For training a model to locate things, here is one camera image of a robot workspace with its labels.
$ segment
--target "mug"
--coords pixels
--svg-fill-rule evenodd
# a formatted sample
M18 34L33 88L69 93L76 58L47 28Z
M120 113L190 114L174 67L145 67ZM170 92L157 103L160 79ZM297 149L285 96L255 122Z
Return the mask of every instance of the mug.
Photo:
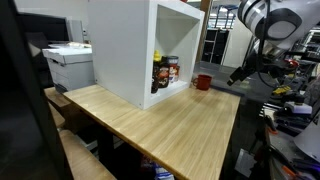
M199 74L192 83L197 89L207 91L210 88L212 77L208 75Z

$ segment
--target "white cubby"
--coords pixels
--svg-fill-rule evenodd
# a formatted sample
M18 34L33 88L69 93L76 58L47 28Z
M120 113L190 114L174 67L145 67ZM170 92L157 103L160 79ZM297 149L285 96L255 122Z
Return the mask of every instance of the white cubby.
M204 13L179 0L90 0L96 81L141 109L190 86ZM153 52L179 57L178 82L151 94Z

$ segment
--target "wire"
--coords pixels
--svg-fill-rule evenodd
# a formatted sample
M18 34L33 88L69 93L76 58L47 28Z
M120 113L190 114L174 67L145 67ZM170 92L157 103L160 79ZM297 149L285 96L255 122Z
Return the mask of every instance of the wire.
M313 64L310 64L310 65L309 65L308 69L305 71L306 73L303 74L304 77L306 77L306 78L309 78L309 77L310 77L309 75L307 75L307 73L309 72L309 69L311 68L312 65L313 65Z
M294 72L294 76L292 77L292 80L288 84L284 84L284 85L279 86L279 88L291 85L297 76L298 69L299 69L299 67L296 68L296 70Z
M319 64L317 63L317 65L316 65L316 67L315 67L315 70L316 70L316 76L318 76L318 66L319 66Z
M272 86L270 84L268 84L261 76L261 73L260 73L260 67L259 67L259 64L263 64L262 62L262 59L263 59L263 55L262 55L262 51L263 51L263 47L264 47L264 41L266 39L266 36L267 36L267 26L269 24L269 15L270 15L270 0L265 0L265 2L267 3L267 13L266 13L266 17L264 19L264 24L263 24L263 29L262 29L262 38L260 40L260 43L259 43L259 50L258 50L258 62L256 63L256 69L257 69L257 73L258 73L258 76L260 78L260 80L263 82L263 84L265 84L266 86L268 87L271 87L271 88L276 88L275 86Z

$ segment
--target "table leg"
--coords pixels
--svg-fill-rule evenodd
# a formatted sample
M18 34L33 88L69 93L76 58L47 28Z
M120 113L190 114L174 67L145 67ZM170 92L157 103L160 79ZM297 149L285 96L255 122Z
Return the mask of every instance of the table leg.
M98 128L97 133L98 153L100 162L109 170L112 170L113 162L113 134L104 127Z

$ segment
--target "wall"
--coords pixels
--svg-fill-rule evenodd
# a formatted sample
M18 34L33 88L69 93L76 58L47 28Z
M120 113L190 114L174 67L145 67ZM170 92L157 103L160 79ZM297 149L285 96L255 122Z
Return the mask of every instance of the wall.
M88 0L15 0L19 12L46 14L81 20L88 26Z
M251 31L237 18L230 31L229 43L223 60L224 66L237 68L242 65L251 37Z

